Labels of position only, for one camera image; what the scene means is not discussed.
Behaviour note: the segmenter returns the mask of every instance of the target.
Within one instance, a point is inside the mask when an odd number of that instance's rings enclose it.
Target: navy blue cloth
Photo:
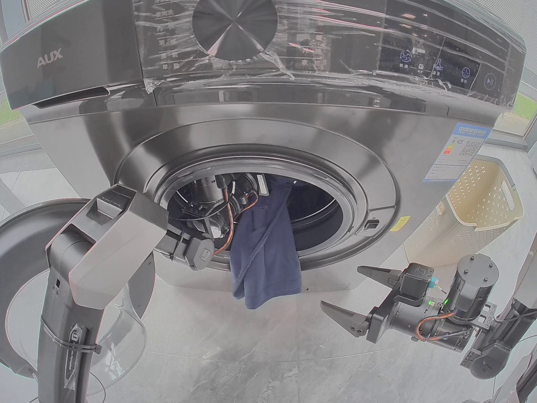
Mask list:
[[[242,214],[233,236],[233,296],[244,298],[247,309],[302,290],[300,261],[286,204],[292,184],[293,180],[274,178],[270,195],[259,196],[257,204]]]

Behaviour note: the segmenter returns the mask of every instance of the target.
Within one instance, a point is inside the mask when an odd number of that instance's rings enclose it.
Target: gray marble floor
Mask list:
[[[514,224],[483,253],[500,268],[491,295],[503,308],[537,231],[537,177],[522,151],[485,145],[484,155],[500,158],[517,185],[525,218]],[[75,193],[53,167],[17,171],[2,163],[0,180],[21,205]],[[400,248],[385,263],[404,268]],[[441,286],[450,285],[453,267],[437,270]],[[386,296],[387,288],[366,280],[356,290],[307,293],[275,299],[247,311],[229,292],[169,286],[156,281],[143,322],[148,340],[142,359],[131,373],[107,390],[107,403],[462,403],[493,396],[494,380],[479,381],[459,366],[462,354],[428,343],[414,343],[393,331],[377,345],[355,339],[319,309],[326,300],[367,313]],[[532,327],[528,336],[537,334]],[[510,369],[537,343],[523,342],[496,379],[496,388]],[[0,401],[25,403],[36,385],[0,366]],[[100,403],[102,394],[89,398]]]

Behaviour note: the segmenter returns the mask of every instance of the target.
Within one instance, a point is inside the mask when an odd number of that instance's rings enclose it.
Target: washing machine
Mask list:
[[[215,175],[257,191],[294,178],[304,289],[351,290],[514,103],[523,41],[462,2],[84,0],[5,44],[0,64],[11,107],[81,197],[120,183],[172,215]],[[229,249],[201,272],[156,261],[172,285],[230,288]]]

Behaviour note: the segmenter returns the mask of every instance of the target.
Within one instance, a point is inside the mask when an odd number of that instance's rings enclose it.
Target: laundry basket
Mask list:
[[[410,263],[441,266],[475,254],[524,216],[503,163],[478,156],[404,243]]]

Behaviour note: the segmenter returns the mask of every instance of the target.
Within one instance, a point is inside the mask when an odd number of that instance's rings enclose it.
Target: washing machine door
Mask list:
[[[0,319],[4,319],[0,362],[21,376],[37,379],[37,343],[49,272],[45,246],[87,202],[47,201],[0,222]],[[140,358],[147,337],[140,318],[154,284],[151,254],[105,309],[97,339],[102,351],[92,359],[88,395],[124,377]]]

